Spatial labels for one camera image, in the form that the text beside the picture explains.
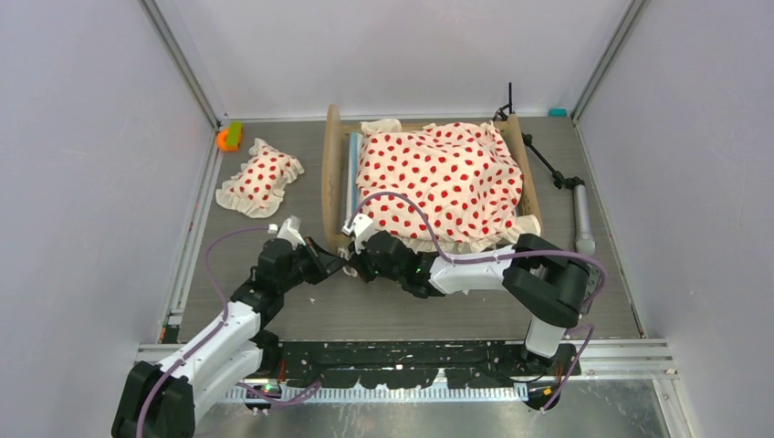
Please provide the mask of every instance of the orange object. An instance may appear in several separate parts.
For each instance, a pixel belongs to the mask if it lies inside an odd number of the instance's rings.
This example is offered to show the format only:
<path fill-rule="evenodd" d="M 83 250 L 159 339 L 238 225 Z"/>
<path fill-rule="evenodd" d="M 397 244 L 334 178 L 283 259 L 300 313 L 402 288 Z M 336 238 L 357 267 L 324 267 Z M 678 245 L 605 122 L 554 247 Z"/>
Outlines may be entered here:
<path fill-rule="evenodd" d="M 239 141 L 236 145 L 226 145 L 226 137 L 228 137 L 228 128 L 221 130 L 218 132 L 217 137 L 215 138 L 215 143 L 217 144 L 218 149 L 220 149 L 223 152 L 234 152 L 239 151 L 239 143 L 242 142 L 242 132 L 239 132 Z"/>

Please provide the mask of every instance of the white wall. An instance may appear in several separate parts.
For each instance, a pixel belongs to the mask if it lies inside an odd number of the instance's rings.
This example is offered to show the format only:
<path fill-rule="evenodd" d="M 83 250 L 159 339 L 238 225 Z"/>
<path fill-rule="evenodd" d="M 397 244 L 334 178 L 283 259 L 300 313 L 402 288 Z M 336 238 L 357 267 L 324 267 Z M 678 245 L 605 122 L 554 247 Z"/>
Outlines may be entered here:
<path fill-rule="evenodd" d="M 0 436 L 107 436 L 211 129 L 135 0 L 0 6 Z"/>
<path fill-rule="evenodd" d="M 571 110 L 629 0 L 160 3 L 239 119 Z"/>
<path fill-rule="evenodd" d="M 707 436 L 770 436 L 774 4 L 654 0 L 582 116 L 644 325 Z"/>

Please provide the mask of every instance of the gray wooden tabletop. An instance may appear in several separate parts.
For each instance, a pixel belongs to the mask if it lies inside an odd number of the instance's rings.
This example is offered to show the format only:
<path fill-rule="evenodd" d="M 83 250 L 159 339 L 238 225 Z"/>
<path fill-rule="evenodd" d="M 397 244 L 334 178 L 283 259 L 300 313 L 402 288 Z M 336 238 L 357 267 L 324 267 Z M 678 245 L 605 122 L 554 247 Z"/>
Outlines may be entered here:
<path fill-rule="evenodd" d="M 535 146 L 565 176 L 578 175 L 589 183 L 592 231 L 597 240 L 596 257 L 608 268 L 608 285 L 593 305 L 585 322 L 596 326 L 595 338 L 639 338 L 632 307 L 616 265 L 608 230 L 602 220 L 596 191 L 581 151 L 581 143 L 569 119 L 522 118 L 524 132 L 534 136 Z M 253 139 L 264 139 L 277 149 L 295 155 L 306 172 L 286 188 L 279 210 L 267 219 L 250 219 L 214 202 L 207 218 L 202 250 L 193 273 L 188 303 L 183 314 L 180 341 L 192 338 L 219 312 L 221 305 L 204 272 L 204 250 L 217 236 L 257 224 L 281 224 L 289 215 L 301 218 L 301 232 L 324 244 L 320 217 L 320 181 L 324 121 L 262 122 L 244 127 L 239 152 L 227 153 L 218 175 L 220 183 L 246 162 Z M 572 192 L 557 190 L 549 171 L 528 152 L 540 210 L 543 237 L 573 249 Z M 264 234 L 248 234 L 224 241 L 212 253 L 214 274 L 227 294 L 247 279 L 257 261 Z M 285 307 L 267 329 L 284 340 L 409 340 L 409 339 L 523 339 L 530 313 L 512 296 L 473 291 L 422 300 L 403 292 L 390 281 L 369 284 L 339 272 L 317 285 L 302 285 L 285 296 Z"/>

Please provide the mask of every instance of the orange and green toy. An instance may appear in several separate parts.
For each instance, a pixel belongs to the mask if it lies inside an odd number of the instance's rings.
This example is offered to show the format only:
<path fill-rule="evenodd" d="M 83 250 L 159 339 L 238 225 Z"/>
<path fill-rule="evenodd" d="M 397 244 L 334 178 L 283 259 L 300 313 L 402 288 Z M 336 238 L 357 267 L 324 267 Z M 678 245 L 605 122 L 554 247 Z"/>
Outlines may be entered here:
<path fill-rule="evenodd" d="M 239 151 L 239 143 L 242 142 L 242 122 L 231 122 L 228 128 L 218 132 L 215 142 L 218 145 L 218 149 L 223 152 Z"/>

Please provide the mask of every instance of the wooden footboard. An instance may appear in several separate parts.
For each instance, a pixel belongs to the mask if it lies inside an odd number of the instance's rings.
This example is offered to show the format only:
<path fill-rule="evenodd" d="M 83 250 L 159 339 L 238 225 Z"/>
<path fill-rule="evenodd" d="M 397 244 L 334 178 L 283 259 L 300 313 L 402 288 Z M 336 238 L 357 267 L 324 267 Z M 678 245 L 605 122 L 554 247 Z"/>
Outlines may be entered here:
<path fill-rule="evenodd" d="M 404 123 L 403 131 L 421 130 L 428 123 Z M 521 200 L 518 203 L 519 215 L 534 214 L 538 218 L 540 228 L 543 218 L 538 207 L 538 194 L 532 183 L 532 172 L 529 170 L 527 148 L 521 140 L 521 128 L 515 115 L 508 121 L 499 121 L 495 126 L 502 133 L 513 159 L 524 173 Z M 335 104 L 328 107 L 328 120 L 325 125 L 325 151 L 322 155 L 322 223 L 325 227 L 325 237 L 330 251 L 346 246 L 350 239 L 341 233 L 345 217 L 341 217 L 341 187 L 346 183 L 344 166 L 348 160 L 349 135 L 360 129 L 357 123 L 342 124 L 339 107 Z"/>

